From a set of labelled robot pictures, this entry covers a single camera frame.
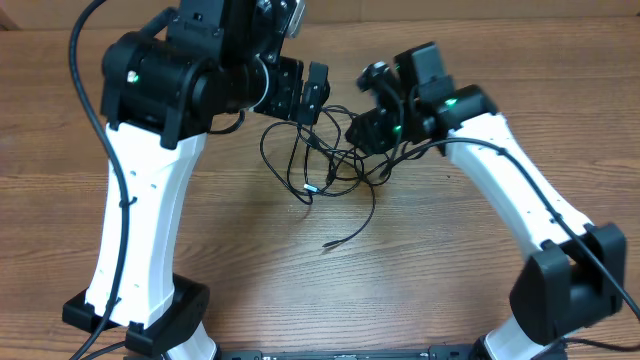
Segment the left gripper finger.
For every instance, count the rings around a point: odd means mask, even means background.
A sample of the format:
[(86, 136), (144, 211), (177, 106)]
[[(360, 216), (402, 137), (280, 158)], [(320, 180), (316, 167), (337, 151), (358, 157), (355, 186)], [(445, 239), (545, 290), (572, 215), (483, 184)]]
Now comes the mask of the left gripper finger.
[(303, 105), (309, 108), (321, 108), (326, 103), (330, 94), (328, 72), (327, 65), (311, 62), (302, 93)]
[(315, 125), (318, 121), (322, 105), (316, 102), (301, 102), (296, 109), (294, 121), (300, 125)]

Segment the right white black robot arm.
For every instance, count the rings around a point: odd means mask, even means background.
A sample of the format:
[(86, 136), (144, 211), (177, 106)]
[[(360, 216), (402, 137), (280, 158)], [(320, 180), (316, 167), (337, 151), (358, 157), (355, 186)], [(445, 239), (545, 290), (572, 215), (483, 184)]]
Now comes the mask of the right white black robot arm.
[(474, 344), (433, 348), (431, 357), (563, 359), (580, 330), (630, 303), (622, 231), (593, 224), (554, 189), (487, 93), (455, 84), (436, 44), (367, 66), (357, 85), (376, 105), (354, 118), (348, 142), (367, 155), (386, 155), (389, 168), (437, 149), (486, 197), (524, 260), (509, 295), (510, 317)]

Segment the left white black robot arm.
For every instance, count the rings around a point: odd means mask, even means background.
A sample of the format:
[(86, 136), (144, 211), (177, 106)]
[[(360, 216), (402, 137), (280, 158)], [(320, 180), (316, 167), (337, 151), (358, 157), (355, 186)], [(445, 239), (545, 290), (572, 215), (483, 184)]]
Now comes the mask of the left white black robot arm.
[(87, 112), (108, 156), (101, 245), (65, 323), (92, 337), (122, 327), (144, 359), (220, 357), (209, 288), (173, 270), (186, 190), (216, 116), (318, 119), (327, 67), (281, 53), (304, 14), (303, 0), (182, 0), (107, 49), (101, 106)]

